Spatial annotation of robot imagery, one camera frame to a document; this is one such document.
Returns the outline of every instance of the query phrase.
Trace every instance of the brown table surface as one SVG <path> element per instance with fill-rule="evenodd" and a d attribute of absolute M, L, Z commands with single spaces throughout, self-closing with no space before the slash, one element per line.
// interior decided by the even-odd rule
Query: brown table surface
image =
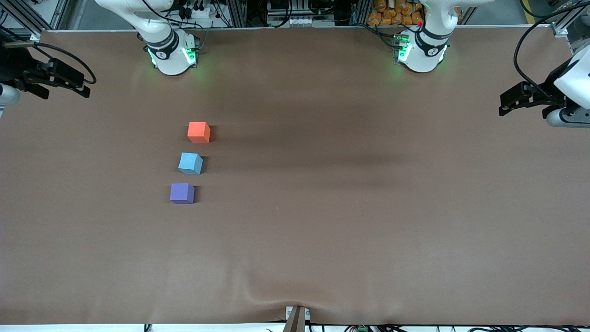
<path fill-rule="evenodd" d="M 458 29 L 428 74 L 364 30 L 216 31 L 177 77 L 135 33 L 45 33 L 99 82 L 0 121 L 0 323 L 301 304 L 318 323 L 589 324 L 590 131 L 497 115 L 524 30 Z M 521 62 L 541 81 L 569 56 L 540 28 Z M 174 182 L 198 202 L 170 203 Z"/>

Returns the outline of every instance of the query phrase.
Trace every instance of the purple cube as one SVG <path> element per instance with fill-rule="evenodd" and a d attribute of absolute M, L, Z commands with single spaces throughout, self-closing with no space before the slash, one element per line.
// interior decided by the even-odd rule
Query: purple cube
<path fill-rule="evenodd" d="M 190 183 L 173 183 L 170 187 L 170 201 L 176 204 L 195 202 L 195 187 Z"/>

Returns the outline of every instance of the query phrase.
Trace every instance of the green led light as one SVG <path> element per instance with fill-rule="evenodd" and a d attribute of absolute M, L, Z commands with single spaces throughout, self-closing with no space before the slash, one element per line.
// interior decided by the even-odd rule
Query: green led light
<path fill-rule="evenodd" d="M 412 50 L 412 43 L 407 42 L 402 50 L 399 52 L 399 60 L 405 61 L 408 59 L 409 52 Z"/>
<path fill-rule="evenodd" d="M 148 48 L 147 53 L 149 54 L 149 57 L 152 58 L 152 63 L 155 66 L 156 65 L 156 59 L 153 57 L 152 50 L 150 50 Z"/>
<path fill-rule="evenodd" d="M 188 61 L 188 63 L 192 64 L 195 63 L 196 61 L 196 55 L 195 55 L 195 51 L 191 48 L 186 49 L 186 48 L 182 48 L 182 52 L 184 53 L 186 60 Z"/>

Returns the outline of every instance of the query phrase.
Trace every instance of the cube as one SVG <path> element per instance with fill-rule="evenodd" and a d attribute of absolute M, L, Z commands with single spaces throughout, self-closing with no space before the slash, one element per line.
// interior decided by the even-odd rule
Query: cube
<path fill-rule="evenodd" d="M 170 187 L 170 201 L 176 204 L 195 202 L 195 187 L 190 183 L 173 183 Z"/>
<path fill-rule="evenodd" d="M 186 135 L 193 143 L 209 143 L 211 128 L 206 122 L 189 122 Z"/>
<path fill-rule="evenodd" d="M 200 155 L 191 152 L 183 152 L 178 169 L 184 174 L 198 175 L 203 167 L 203 158 Z"/>

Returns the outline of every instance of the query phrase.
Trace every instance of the black cable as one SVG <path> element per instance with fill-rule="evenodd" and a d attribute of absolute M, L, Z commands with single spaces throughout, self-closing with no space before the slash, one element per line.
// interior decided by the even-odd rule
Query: black cable
<path fill-rule="evenodd" d="M 293 13 L 293 2 L 292 0 L 285 0 L 285 19 L 283 19 L 283 22 L 281 22 L 281 24 L 277 25 L 275 28 L 280 28 L 282 26 L 285 25 L 285 23 L 289 22 L 289 19 L 291 18 L 291 14 Z"/>
<path fill-rule="evenodd" d="M 396 331 L 396 332 L 407 332 L 406 330 L 402 329 L 402 325 L 392 325 L 392 324 L 388 324 L 387 327 L 389 327 L 392 331 Z"/>
<path fill-rule="evenodd" d="M 10 31 L 10 29 L 7 29 L 3 26 L 0 25 L 0 29 L 4 32 L 7 32 L 9 35 L 11 35 L 13 38 L 15 38 L 16 40 L 20 40 L 20 41 L 29 41 L 28 39 L 26 39 L 25 37 L 21 37 L 19 35 L 17 35 L 16 33 Z M 35 46 L 34 47 L 39 53 L 43 54 L 44 56 L 48 57 L 48 58 L 52 58 L 51 55 L 49 55 L 47 52 L 45 52 L 44 50 L 40 49 L 39 47 Z"/>
<path fill-rule="evenodd" d="M 3 25 L 6 20 L 8 19 L 8 13 L 4 11 L 4 9 L 2 9 L 2 14 L 0 14 L 0 18 L 2 18 L 2 16 L 4 16 L 4 19 L 2 20 L 2 22 L 0 23 L 0 25 Z"/>
<path fill-rule="evenodd" d="M 483 327 L 474 327 L 469 329 L 469 332 L 476 332 L 476 331 L 483 331 L 483 332 L 496 332 L 497 330 L 493 330 L 490 328 L 483 328 Z"/>
<path fill-rule="evenodd" d="M 225 14 L 223 13 L 223 10 L 221 9 L 221 5 L 219 4 L 219 2 L 212 2 L 213 4 L 217 3 L 217 5 L 213 5 L 213 7 L 215 8 L 215 10 L 217 11 L 217 13 L 219 13 L 219 18 L 221 19 L 221 21 L 228 27 L 231 27 L 231 24 L 229 23 L 229 20 L 225 17 Z"/>
<path fill-rule="evenodd" d="M 334 4 L 335 2 L 332 2 L 332 7 L 330 7 L 328 10 L 322 12 L 321 9 L 319 7 L 313 8 L 312 3 L 314 3 L 314 0 L 308 0 L 307 1 L 307 9 L 309 9 L 312 13 L 316 14 L 316 15 L 328 15 L 334 12 Z"/>
<path fill-rule="evenodd" d="M 57 47 L 57 46 L 53 46 L 53 45 L 49 45 L 49 44 L 45 44 L 45 43 L 38 43 L 38 42 L 34 42 L 34 44 L 36 47 L 50 48 L 52 50 L 63 53 L 65 55 L 71 57 L 72 59 L 76 60 L 79 64 L 82 65 L 82 67 L 84 67 L 88 71 L 88 73 L 90 74 L 90 77 L 92 77 L 92 81 L 84 79 L 84 82 L 86 82 L 88 84 L 95 84 L 96 83 L 96 76 L 94 75 L 94 72 L 92 72 L 92 69 L 90 69 L 90 67 L 84 61 L 80 60 L 80 58 L 78 58 L 74 54 L 71 54 L 70 52 L 64 50 L 63 48 Z"/>
<path fill-rule="evenodd" d="M 519 1 L 520 1 L 520 6 L 522 7 L 522 9 L 524 9 L 524 11 L 525 11 L 527 14 L 529 14 L 530 16 L 532 16 L 532 17 L 537 17 L 537 18 L 543 17 L 543 15 L 538 15 L 538 14 L 535 14 L 535 13 L 533 13 L 532 11 L 530 11 L 530 10 L 529 10 L 529 9 L 528 9 L 528 8 L 525 6 L 525 3 L 524 3 L 522 0 L 519 0 Z"/>
<path fill-rule="evenodd" d="M 387 40 L 385 40 L 385 38 L 383 37 L 383 35 L 381 35 L 381 33 L 379 32 L 379 30 L 377 29 L 377 26 L 375 26 L 375 30 L 377 31 L 377 35 L 379 36 L 379 39 L 381 39 L 381 41 L 385 45 L 387 45 L 387 46 L 389 46 L 391 48 L 395 48 L 395 46 L 393 44 L 390 44 L 389 42 L 387 42 Z"/>
<path fill-rule="evenodd" d="M 266 8 L 263 8 L 263 5 L 265 3 L 265 0 L 260 0 L 258 2 L 258 8 L 257 8 L 257 14 L 258 14 L 258 19 L 260 20 L 260 22 L 262 23 L 263 26 L 268 27 L 268 22 L 265 18 L 263 18 L 263 14 L 264 14 L 264 10 Z"/>
<path fill-rule="evenodd" d="M 529 328 L 529 326 L 501 326 L 500 328 L 506 332 L 521 332 L 524 329 Z"/>
<path fill-rule="evenodd" d="M 359 27 L 363 27 L 363 28 L 365 28 L 365 29 L 369 30 L 371 33 L 374 33 L 374 34 L 380 34 L 380 35 L 382 35 L 382 36 L 384 36 L 384 37 L 389 37 L 389 38 L 391 38 L 391 37 L 393 37 L 393 36 L 394 36 L 394 35 L 386 34 L 386 33 L 384 33 L 384 32 L 379 32 L 379 31 L 377 31 L 377 29 L 376 29 L 376 28 L 375 28 L 375 30 L 373 30 L 373 29 L 371 29 L 371 27 L 370 27 L 370 26 L 368 26 L 368 25 L 366 25 L 366 24 L 363 24 L 363 23 L 354 23 L 353 25 L 358 25 Z"/>
<path fill-rule="evenodd" d="M 516 44 L 516 49 L 514 50 L 514 57 L 513 57 L 514 68 L 516 69 L 516 71 L 518 72 L 518 74 L 521 75 L 522 78 L 525 79 L 525 81 L 529 82 L 532 86 L 535 87 L 535 89 L 537 89 L 538 91 L 540 91 L 541 93 L 543 93 L 547 98 L 549 98 L 550 100 L 554 101 L 555 103 L 559 103 L 559 101 L 557 99 L 555 99 L 555 97 L 550 96 L 548 93 L 546 93 L 537 83 L 535 83 L 529 76 L 527 76 L 522 71 L 522 69 L 520 69 L 520 66 L 518 64 L 518 52 L 520 51 L 520 47 L 522 46 L 522 42 L 525 40 L 526 36 L 528 36 L 530 34 L 530 32 L 533 31 L 534 28 L 538 27 L 539 24 L 546 22 L 549 18 L 552 18 L 554 16 L 557 16 L 557 15 L 560 15 L 560 14 L 563 14 L 563 13 L 567 13 L 567 12 L 571 12 L 574 9 L 582 8 L 582 7 L 585 7 L 585 6 L 588 6 L 588 5 L 590 5 L 590 4 L 589 3 L 577 4 L 577 5 L 572 6 L 570 8 L 562 9 L 560 11 L 557 11 L 557 12 L 554 12 L 554 13 L 549 14 L 547 16 L 544 16 L 543 18 L 541 18 L 540 20 L 538 20 L 536 23 L 534 23 L 533 25 L 531 25 L 530 28 L 528 28 L 525 31 L 525 33 L 522 35 L 522 37 L 518 41 L 518 44 Z"/>
<path fill-rule="evenodd" d="M 543 326 L 544 328 L 552 328 L 554 330 L 558 330 L 558 331 L 562 331 L 562 332 L 569 332 L 568 330 L 566 330 L 565 328 L 561 327 L 561 326 Z"/>
<path fill-rule="evenodd" d="M 145 4 L 145 5 L 146 5 L 146 7 L 147 7 L 147 8 L 148 8 L 148 9 L 149 9 L 149 10 L 150 10 L 152 13 L 154 13 L 154 14 L 155 14 L 157 17 L 159 17 L 159 18 L 163 18 L 163 19 L 167 20 L 168 22 L 174 22 L 174 23 L 180 24 L 181 26 L 182 26 L 182 24 L 184 24 L 184 22 L 182 22 L 182 21 L 177 21 L 177 20 L 175 20 L 175 19 L 172 19 L 172 18 L 168 18 L 168 17 L 164 17 L 164 16 L 162 16 L 160 13 L 156 12 L 156 11 L 155 11 L 155 10 L 154 10 L 154 9 L 153 9 L 153 8 L 152 8 L 152 7 L 151 7 L 149 4 L 148 4 L 148 2 L 147 2 L 146 0 L 142 0 L 142 2 L 143 2 L 143 4 Z M 197 24 L 196 22 L 193 22 L 193 23 L 190 23 L 190 24 L 194 25 L 194 27 L 195 27 L 195 28 L 196 28 L 196 27 L 199 27 L 200 29 L 203 29 L 203 27 L 202 27 L 200 24 Z"/>
<path fill-rule="evenodd" d="M 415 33 L 415 34 L 416 34 L 416 33 L 418 33 L 418 32 L 420 32 L 420 28 L 418 28 L 416 31 L 414 31 L 414 30 L 410 29 L 410 28 L 409 28 L 407 25 L 404 25 L 404 24 L 399 24 L 399 25 L 401 25 L 402 27 L 404 27 L 404 28 L 406 28 L 406 29 L 408 29 L 408 30 L 412 31 L 412 32 L 413 32 L 413 33 Z"/>

